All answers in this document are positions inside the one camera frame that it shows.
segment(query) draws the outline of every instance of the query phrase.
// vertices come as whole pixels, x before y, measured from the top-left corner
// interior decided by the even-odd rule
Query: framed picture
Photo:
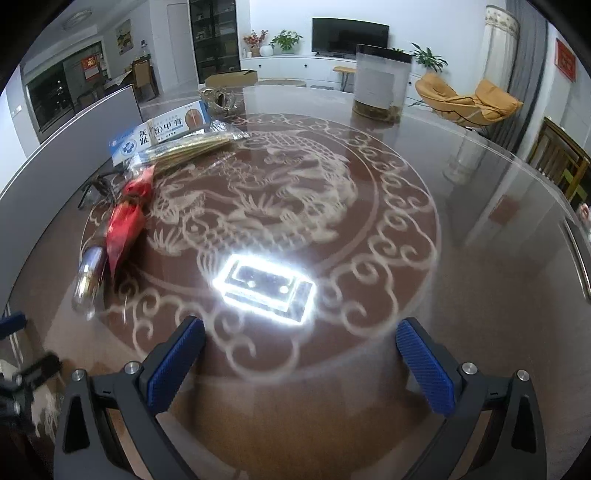
[[[558,38],[556,39],[556,58],[554,63],[571,82],[577,81],[577,57]]]
[[[131,20],[129,18],[116,28],[115,34],[117,35],[119,55],[123,55],[134,47],[134,41],[131,38]]]

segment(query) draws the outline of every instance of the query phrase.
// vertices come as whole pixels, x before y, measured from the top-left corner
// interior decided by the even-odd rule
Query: red decoration
[[[146,220],[142,208],[152,198],[154,166],[146,168],[139,177],[127,182],[121,190],[122,201],[118,203],[111,219],[106,236],[106,249],[109,258],[111,278],[129,253]]]
[[[558,38],[556,39],[556,59],[554,64],[571,82],[577,81],[577,57]]]
[[[82,64],[82,71],[84,78],[88,81],[100,75],[99,62],[94,55],[90,55],[80,62]]]

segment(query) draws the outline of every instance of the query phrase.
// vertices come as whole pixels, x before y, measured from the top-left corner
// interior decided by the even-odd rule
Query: bright led light
[[[316,295],[305,275],[254,255],[231,255],[213,286],[228,305],[288,325],[306,322]]]

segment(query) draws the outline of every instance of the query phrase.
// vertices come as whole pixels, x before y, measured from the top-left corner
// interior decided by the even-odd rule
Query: gray curtain
[[[519,40],[508,92],[523,106],[486,129],[486,136],[512,153],[523,139],[538,98],[548,43],[548,22],[527,0],[506,0],[506,10],[519,22]]]

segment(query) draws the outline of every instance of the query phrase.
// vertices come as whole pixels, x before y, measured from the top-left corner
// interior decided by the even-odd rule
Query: red package
[[[146,168],[136,179],[130,180],[125,184],[121,193],[123,196],[138,196],[145,203],[152,197],[152,181],[154,179],[154,166]]]
[[[106,250],[109,257],[111,278],[127,256],[146,220],[142,208],[152,196],[154,167],[146,168],[139,177],[130,180],[121,190],[121,203],[111,214],[106,234]]]
[[[114,208],[106,236],[111,278],[115,278],[117,267],[129,252],[131,245],[134,244],[144,226],[145,217],[140,205],[123,202]]]

